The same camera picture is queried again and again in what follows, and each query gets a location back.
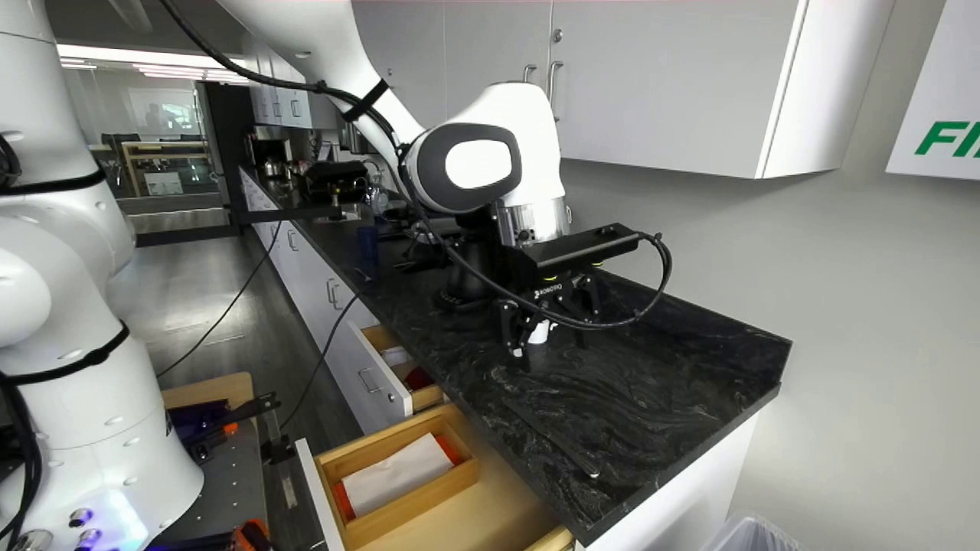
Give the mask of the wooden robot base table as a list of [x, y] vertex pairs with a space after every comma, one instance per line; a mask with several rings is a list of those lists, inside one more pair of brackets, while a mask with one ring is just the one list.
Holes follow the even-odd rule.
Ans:
[[246, 371], [175, 384], [163, 399], [206, 487], [149, 551], [284, 551], [269, 522], [262, 432], [278, 401], [259, 395]]

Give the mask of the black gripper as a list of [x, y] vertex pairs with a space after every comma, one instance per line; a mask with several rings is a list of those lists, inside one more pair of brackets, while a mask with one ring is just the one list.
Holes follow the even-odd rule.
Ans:
[[499, 305], [501, 342], [511, 358], [542, 345], [558, 326], [589, 326], [599, 315], [597, 278], [586, 273], [545, 276]]

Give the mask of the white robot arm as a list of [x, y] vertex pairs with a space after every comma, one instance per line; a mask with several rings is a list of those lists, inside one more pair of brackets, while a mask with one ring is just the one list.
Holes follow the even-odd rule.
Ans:
[[[511, 252], [570, 231], [558, 128], [532, 82], [495, 82], [426, 128], [370, 65], [351, 0], [219, 0], [329, 96], [404, 195], [488, 208]], [[140, 551], [201, 494], [153, 362], [106, 305], [133, 229], [66, 93], [42, 0], [0, 0], [0, 377], [23, 445], [3, 546]]]

